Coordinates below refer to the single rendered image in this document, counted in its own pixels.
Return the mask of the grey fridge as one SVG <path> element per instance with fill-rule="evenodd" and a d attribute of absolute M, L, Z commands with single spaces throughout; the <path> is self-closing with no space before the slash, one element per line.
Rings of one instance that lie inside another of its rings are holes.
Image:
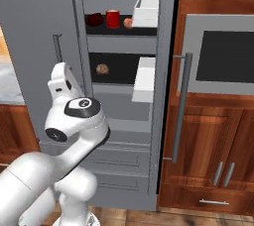
<path fill-rule="evenodd" d="M 85 72 L 89 75 L 89 83 L 79 86 L 86 95 L 95 97 L 102 105 L 110 127 L 110 136 L 103 146 L 146 150 L 150 162 L 153 102 L 133 102 L 134 84 L 93 82 L 89 54 L 141 54 L 144 57 L 156 58 L 157 35 L 100 36 L 88 35 L 85 29 L 85 19 L 88 15 L 100 13 L 105 16 L 106 11 L 111 9 L 132 18 L 136 2 L 137 0 L 74 0 L 75 8 L 80 11 L 77 20 L 81 32 L 81 46 L 86 49 Z M 0 102 L 26 106 L 12 58 L 9 63 L 0 63 Z M 65 143 L 50 139 L 46 143 L 39 140 L 39 145 L 41 150 L 49 155 L 58 155 L 66 149 Z"/>

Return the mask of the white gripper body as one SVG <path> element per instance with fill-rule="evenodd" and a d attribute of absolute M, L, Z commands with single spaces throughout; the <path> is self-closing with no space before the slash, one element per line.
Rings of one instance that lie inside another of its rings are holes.
<path fill-rule="evenodd" d="M 57 80 L 57 79 L 63 79 L 68 80 L 69 79 L 70 70 L 65 62 L 59 62 L 57 63 L 51 74 L 51 80 Z"/>

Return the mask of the white fridge door bin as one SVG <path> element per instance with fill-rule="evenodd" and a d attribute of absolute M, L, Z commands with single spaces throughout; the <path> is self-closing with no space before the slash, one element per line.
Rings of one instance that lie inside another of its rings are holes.
<path fill-rule="evenodd" d="M 133 102 L 153 102 L 155 65 L 154 57 L 140 57 L 132 95 Z"/>
<path fill-rule="evenodd" d="M 137 0 L 133 16 L 133 28 L 157 28 L 159 0 Z"/>

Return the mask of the dark red round food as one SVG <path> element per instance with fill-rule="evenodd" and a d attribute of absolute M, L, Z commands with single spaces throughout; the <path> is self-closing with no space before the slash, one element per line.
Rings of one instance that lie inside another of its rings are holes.
<path fill-rule="evenodd" d="M 97 27 L 103 24 L 103 16 L 100 13 L 90 14 L 86 17 L 85 22 L 90 27 Z"/>

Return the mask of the wooden counter cupboard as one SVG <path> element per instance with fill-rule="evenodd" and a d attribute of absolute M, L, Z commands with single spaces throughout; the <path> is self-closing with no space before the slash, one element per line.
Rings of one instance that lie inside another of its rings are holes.
<path fill-rule="evenodd" d="M 0 104 L 0 165 L 9 165 L 22 154 L 39 150 L 27 107 Z"/>

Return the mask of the brown round food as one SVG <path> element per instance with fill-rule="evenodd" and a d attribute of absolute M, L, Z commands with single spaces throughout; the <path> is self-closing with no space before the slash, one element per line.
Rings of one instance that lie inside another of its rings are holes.
<path fill-rule="evenodd" d="M 98 75 L 106 75 L 109 73 L 109 67 L 105 63 L 101 63 L 96 67 L 96 73 Z"/>

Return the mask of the wooden drawer front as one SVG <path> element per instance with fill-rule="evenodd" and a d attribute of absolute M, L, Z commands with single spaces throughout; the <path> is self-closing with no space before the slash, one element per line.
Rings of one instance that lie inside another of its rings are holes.
<path fill-rule="evenodd" d="M 201 199 L 226 201 L 229 205 L 199 203 Z M 254 216 L 254 192 L 163 184 L 159 193 L 159 206 Z"/>

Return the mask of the red mug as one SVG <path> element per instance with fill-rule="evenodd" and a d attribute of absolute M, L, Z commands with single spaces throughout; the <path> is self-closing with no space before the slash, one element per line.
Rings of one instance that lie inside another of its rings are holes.
<path fill-rule="evenodd" d="M 109 29 L 117 29 L 120 25 L 120 12 L 116 9 L 107 10 L 105 13 L 106 26 Z"/>

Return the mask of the grey freezer drawer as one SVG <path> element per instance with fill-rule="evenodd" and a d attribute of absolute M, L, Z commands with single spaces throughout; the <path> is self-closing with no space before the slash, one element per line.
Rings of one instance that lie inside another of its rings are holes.
<path fill-rule="evenodd" d="M 155 210 L 157 194 L 150 194 L 149 153 L 146 150 L 101 146 L 80 164 L 97 177 L 98 187 L 90 205 Z"/>

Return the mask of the grey open fridge door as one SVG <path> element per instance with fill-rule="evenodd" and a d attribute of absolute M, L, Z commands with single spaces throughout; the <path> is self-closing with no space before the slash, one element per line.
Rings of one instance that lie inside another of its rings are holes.
<path fill-rule="evenodd" d="M 149 200 L 152 202 L 153 207 L 157 204 L 158 170 L 163 133 L 165 95 L 167 90 L 175 2 L 176 0 L 160 0 L 159 2 L 152 133 L 147 190 Z"/>

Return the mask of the dark fridge shelf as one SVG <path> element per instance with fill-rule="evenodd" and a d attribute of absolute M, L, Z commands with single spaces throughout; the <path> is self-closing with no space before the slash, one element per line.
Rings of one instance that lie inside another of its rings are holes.
<path fill-rule="evenodd" d="M 85 25 L 86 33 L 88 35 L 120 35 L 120 36 L 156 36 L 156 28 L 131 28 L 124 27 L 123 22 L 130 15 L 120 15 L 120 27 L 117 29 L 109 29 L 106 27 L 106 18 L 103 16 L 103 23 L 96 27 Z"/>
<path fill-rule="evenodd" d="M 131 84 L 136 78 L 137 68 L 141 54 L 113 54 L 113 53 L 90 53 L 90 73 L 93 82 L 112 84 Z M 96 67 L 105 63 L 109 67 L 109 73 L 98 75 Z"/>

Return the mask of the grey closed fridge door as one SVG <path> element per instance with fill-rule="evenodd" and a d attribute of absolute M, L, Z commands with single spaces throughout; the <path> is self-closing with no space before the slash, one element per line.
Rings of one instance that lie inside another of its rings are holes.
<path fill-rule="evenodd" d="M 52 106 L 48 81 L 57 63 L 54 35 L 60 37 L 63 60 L 78 84 L 89 83 L 79 13 L 74 0 L 0 0 L 0 25 L 36 137 L 42 143 L 49 140 L 44 125 Z"/>

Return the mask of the grey built-in oven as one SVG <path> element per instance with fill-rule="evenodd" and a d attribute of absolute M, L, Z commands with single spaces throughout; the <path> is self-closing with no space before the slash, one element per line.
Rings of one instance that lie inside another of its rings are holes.
<path fill-rule="evenodd" d="M 254 15 L 187 14 L 188 92 L 254 95 Z"/>

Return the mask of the wooden cupboard door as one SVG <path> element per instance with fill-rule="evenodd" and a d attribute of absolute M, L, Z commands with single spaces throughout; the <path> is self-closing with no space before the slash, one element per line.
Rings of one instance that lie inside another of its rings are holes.
<path fill-rule="evenodd" d="M 164 157 L 170 157 L 173 152 L 179 100 L 179 97 L 175 97 L 169 102 L 161 185 L 219 188 L 222 186 L 223 171 L 244 105 L 237 99 L 208 97 L 197 101 L 188 100 L 178 158 L 173 164 L 164 160 Z M 217 186 L 213 186 L 220 162 L 223 162 L 223 170 Z"/>
<path fill-rule="evenodd" d="M 254 192 L 254 110 L 243 111 L 227 162 L 235 167 L 225 187 Z"/>

